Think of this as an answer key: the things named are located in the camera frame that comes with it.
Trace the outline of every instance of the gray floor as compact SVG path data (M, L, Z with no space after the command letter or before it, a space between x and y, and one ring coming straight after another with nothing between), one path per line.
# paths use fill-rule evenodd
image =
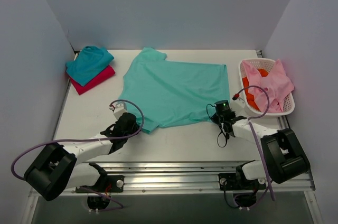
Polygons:
M123 210L89 214L86 197L40 198L33 218L38 223L313 223L302 192L269 195L249 212L230 209L222 194L118 196Z

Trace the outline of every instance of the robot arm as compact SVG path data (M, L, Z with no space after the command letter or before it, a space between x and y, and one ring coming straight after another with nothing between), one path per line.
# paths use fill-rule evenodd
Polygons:
M211 117L229 136L240 137L254 141L248 120L243 116L236 116L230 109L227 100L215 103L216 113ZM271 179L276 183L283 183L310 168L310 163L295 135L287 128L276 130L252 123L264 155ZM237 182L245 183L248 180L265 178L262 161L252 161L236 168Z
M124 104L118 104L110 109L114 112L116 123L93 138L128 136L139 129L136 117L126 111ZM111 154L122 148L127 140L47 145L27 169L24 179L47 201L55 199L64 189L82 185L101 191L101 187L109 184L111 178L95 163L83 162L100 155Z

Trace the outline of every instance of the folded clothes stack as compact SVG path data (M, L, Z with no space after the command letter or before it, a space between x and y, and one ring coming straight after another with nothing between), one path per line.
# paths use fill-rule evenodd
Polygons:
M66 73L79 95L115 74L109 65L113 59L114 57L105 48L87 46L74 61L65 64Z

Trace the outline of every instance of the white table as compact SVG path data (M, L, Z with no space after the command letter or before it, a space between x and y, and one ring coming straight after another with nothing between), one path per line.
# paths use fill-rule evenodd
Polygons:
M230 96L240 87L238 64L242 59L256 58L254 50L160 50L167 60L195 63L226 64ZM92 90L79 96L70 86L55 139L89 138L114 123L108 109L123 89L123 75L140 50L110 50L115 59L111 66L116 75ZM259 124L279 128L277 119L259 119ZM216 138L219 129L215 124L203 122L187 126L159 128L152 134L141 133L117 152L95 158L99 162L236 162L259 160L254 143L242 138L230 138L225 148L219 148Z

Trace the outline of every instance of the teal t-shirt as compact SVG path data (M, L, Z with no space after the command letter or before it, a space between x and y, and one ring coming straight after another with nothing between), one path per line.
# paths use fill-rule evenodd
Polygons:
M210 121L206 105L230 99L227 66L172 62L165 58L165 53L144 48L124 75L119 99L130 100L140 107L146 133L157 127ZM127 110L140 124L138 110L130 104Z

